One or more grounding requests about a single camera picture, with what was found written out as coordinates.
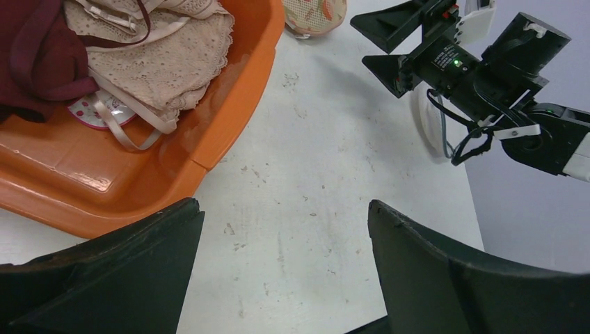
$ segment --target black cable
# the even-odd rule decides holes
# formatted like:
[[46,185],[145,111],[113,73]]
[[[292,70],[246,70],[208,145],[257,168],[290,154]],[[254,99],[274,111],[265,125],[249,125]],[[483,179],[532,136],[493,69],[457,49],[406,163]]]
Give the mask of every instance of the black cable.
[[438,110],[440,110],[446,116],[449,116],[453,120],[461,123],[462,125],[465,125],[469,130],[477,127],[476,122],[473,122],[472,120],[468,120],[468,119],[465,119],[465,118],[457,115],[456,113],[450,111],[449,109],[445,108],[445,106],[443,106],[442,104],[440,104],[436,100],[434,100],[434,97],[436,97],[438,95],[439,95],[438,92],[436,92],[436,90],[434,90],[432,88],[430,88],[426,91],[426,97],[428,97],[428,100],[430,101],[430,103],[432,103]]
[[[457,146],[457,149],[455,150],[455,154],[453,156],[453,159],[451,159],[451,163],[453,164],[453,166],[459,166],[463,162],[467,161],[468,159],[473,158],[477,155],[483,154],[483,153],[491,150],[492,142],[493,142],[493,138],[494,138],[493,132],[495,130],[500,130],[500,129],[501,129],[500,127],[495,127],[495,126],[478,127],[477,129],[473,129]],[[488,138],[486,139],[485,143],[483,143],[478,148],[475,148],[475,149],[469,151],[468,153],[463,154],[463,150],[465,149],[467,144],[473,138],[479,137],[482,134],[488,135]]]

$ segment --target fabric strap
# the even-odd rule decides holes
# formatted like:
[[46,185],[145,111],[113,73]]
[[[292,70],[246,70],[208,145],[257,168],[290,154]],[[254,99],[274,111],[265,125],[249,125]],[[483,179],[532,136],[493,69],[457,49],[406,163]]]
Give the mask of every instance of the fabric strap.
[[131,95],[120,90],[117,86],[113,85],[109,80],[101,77],[100,74],[96,73],[91,68],[88,69],[89,73],[98,85],[105,91],[117,97],[121,102],[127,105],[131,110],[135,111],[139,117],[143,118],[146,122],[150,123],[153,127],[158,129],[160,132],[169,134],[176,130],[176,122],[164,122],[160,117],[156,116],[151,110],[146,108],[138,100]]
[[100,118],[106,123],[106,126],[109,127],[111,132],[113,132],[115,138],[117,138],[119,143],[121,143],[121,145],[123,145],[123,147],[125,147],[129,151],[133,152],[146,150],[152,147],[152,145],[154,145],[154,143],[156,143],[158,138],[160,138],[160,136],[162,135],[160,131],[155,129],[142,144],[136,145],[125,133],[125,131],[123,131],[123,128],[121,128],[121,126],[119,125],[119,123],[109,110],[109,108],[107,108],[104,105],[102,99],[99,97],[97,93],[90,94],[88,96],[88,99],[92,102],[93,107],[100,115]]

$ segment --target dark red cloth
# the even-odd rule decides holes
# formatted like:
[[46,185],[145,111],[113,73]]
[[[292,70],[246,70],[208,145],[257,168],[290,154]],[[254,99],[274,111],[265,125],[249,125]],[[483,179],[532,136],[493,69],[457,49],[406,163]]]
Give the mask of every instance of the dark red cloth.
[[99,90],[62,0],[0,0],[0,122],[45,122],[59,102]]

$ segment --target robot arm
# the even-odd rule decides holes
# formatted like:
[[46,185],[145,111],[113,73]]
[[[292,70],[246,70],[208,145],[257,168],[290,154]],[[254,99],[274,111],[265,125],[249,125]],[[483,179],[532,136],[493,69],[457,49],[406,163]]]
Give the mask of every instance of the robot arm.
[[[431,102],[469,130],[453,164],[489,150],[496,138],[515,161],[590,182],[590,113],[534,100],[549,82],[539,72],[571,39],[519,13],[479,60],[460,45],[487,35],[495,1],[468,3],[471,11],[464,18],[456,0],[412,0],[353,17],[351,25],[388,54],[423,27],[422,43],[410,54],[366,56],[362,62],[398,98],[422,81],[432,87]],[[469,119],[438,104],[437,96]],[[470,139],[483,135],[488,136],[483,146],[463,154]]]

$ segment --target beige lace fabric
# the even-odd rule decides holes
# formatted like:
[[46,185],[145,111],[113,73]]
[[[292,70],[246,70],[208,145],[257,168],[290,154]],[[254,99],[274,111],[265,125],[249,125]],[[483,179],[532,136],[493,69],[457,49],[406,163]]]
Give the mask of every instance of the beige lace fabric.
[[[88,64],[96,73],[129,93],[164,122],[176,122],[180,111],[194,109],[209,82],[228,64],[234,18],[217,0],[146,1],[151,11],[150,38],[117,49],[88,48]],[[136,20],[136,0],[94,0],[111,13]],[[68,26],[79,35],[118,42],[141,39],[147,32],[136,20],[136,33],[91,17],[77,2],[64,3]]]

